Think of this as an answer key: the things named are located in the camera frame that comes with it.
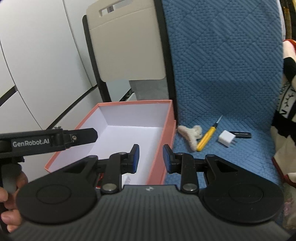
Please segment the person's left hand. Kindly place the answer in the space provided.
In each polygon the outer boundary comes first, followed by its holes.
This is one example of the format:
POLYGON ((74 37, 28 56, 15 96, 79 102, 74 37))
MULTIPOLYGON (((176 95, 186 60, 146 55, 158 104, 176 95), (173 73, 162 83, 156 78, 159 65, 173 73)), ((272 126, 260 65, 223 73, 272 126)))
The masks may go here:
POLYGON ((9 233, 15 231, 23 222, 21 214, 16 205, 16 196, 20 189, 28 184, 28 178, 22 171, 16 178, 16 191, 9 194, 3 187, 1 187, 1 203, 4 204, 7 211, 1 214, 1 220, 7 225, 9 233))

